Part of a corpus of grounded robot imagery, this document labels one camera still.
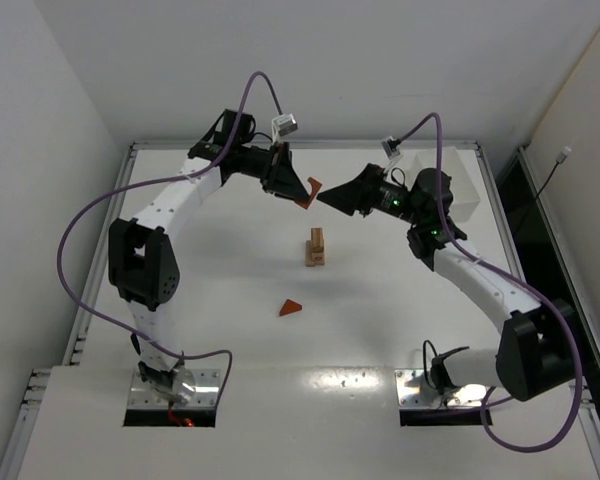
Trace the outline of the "orange arch wood block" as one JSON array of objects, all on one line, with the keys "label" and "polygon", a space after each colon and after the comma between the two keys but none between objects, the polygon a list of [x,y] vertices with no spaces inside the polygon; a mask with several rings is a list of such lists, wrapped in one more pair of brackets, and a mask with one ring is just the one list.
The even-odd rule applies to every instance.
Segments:
[{"label": "orange arch wood block", "polygon": [[311,206],[311,204],[313,203],[313,201],[315,200],[315,198],[317,197],[319,191],[321,190],[321,188],[323,186],[323,184],[314,177],[308,177],[307,181],[311,187],[309,197],[303,201],[300,201],[300,200],[296,201],[296,204],[305,210],[307,210]]}]

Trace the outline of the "striped dark wood block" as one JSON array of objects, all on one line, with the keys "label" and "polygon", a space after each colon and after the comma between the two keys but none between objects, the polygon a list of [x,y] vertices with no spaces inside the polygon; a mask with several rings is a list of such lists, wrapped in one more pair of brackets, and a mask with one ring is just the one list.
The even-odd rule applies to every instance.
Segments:
[{"label": "striped dark wood block", "polygon": [[313,227],[311,229],[311,251],[320,253],[324,251],[324,234],[321,227]]}]

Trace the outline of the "pale long wood block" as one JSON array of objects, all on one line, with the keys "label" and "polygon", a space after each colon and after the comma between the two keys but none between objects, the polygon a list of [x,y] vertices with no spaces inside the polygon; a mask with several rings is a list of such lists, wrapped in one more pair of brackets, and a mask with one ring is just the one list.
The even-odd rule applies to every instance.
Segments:
[{"label": "pale long wood block", "polygon": [[319,251],[319,252],[315,253],[314,254],[314,260],[315,260],[315,263],[318,266],[324,266],[325,263],[326,263],[325,252],[324,251]]}]

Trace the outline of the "engraved long wood block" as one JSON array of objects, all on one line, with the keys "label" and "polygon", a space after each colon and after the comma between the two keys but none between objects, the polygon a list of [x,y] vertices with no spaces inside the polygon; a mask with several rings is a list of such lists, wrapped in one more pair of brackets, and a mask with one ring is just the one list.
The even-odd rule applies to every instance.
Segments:
[{"label": "engraved long wood block", "polygon": [[307,267],[314,267],[316,265],[316,262],[313,258],[313,255],[311,253],[307,253],[305,256],[305,265]]}]

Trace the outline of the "white translucent plastic bin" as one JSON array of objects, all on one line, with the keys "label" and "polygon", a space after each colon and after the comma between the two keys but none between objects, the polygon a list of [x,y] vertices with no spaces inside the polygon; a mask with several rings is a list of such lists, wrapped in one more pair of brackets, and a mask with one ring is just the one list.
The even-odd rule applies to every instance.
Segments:
[{"label": "white translucent plastic bin", "polygon": [[[406,170],[406,185],[411,189],[421,170],[436,167],[436,150],[419,150]],[[467,222],[480,203],[479,193],[469,175],[463,152],[455,147],[442,148],[442,171],[451,179],[453,202],[449,208],[455,223]]]}]

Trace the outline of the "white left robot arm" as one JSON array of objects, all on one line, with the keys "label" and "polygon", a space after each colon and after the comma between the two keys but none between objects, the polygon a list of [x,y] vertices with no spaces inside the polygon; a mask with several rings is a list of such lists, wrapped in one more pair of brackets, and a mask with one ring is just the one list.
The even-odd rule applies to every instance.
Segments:
[{"label": "white left robot arm", "polygon": [[226,110],[190,148],[176,180],[129,220],[109,228],[109,282],[133,316],[132,343],[143,381],[161,397],[184,402],[194,393],[191,375],[178,346],[176,319],[169,302],[180,282],[173,242],[203,202],[234,174],[257,179],[263,190],[307,206],[311,195],[292,166],[285,138],[296,131],[291,114],[271,121],[269,147],[252,145],[255,119]]}]

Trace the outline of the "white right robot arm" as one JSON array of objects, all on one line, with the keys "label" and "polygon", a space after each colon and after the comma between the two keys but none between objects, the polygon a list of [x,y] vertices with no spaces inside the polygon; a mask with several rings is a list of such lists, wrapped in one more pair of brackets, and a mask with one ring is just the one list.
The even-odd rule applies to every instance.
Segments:
[{"label": "white right robot arm", "polygon": [[413,255],[463,292],[499,333],[497,349],[461,346],[436,355],[428,373],[432,389],[444,394],[482,384],[527,401],[575,378],[572,349],[554,313],[482,264],[466,234],[451,220],[450,176],[426,168],[406,187],[393,183],[382,167],[368,164],[353,180],[317,199],[348,216],[380,211],[409,223],[407,241]]}]

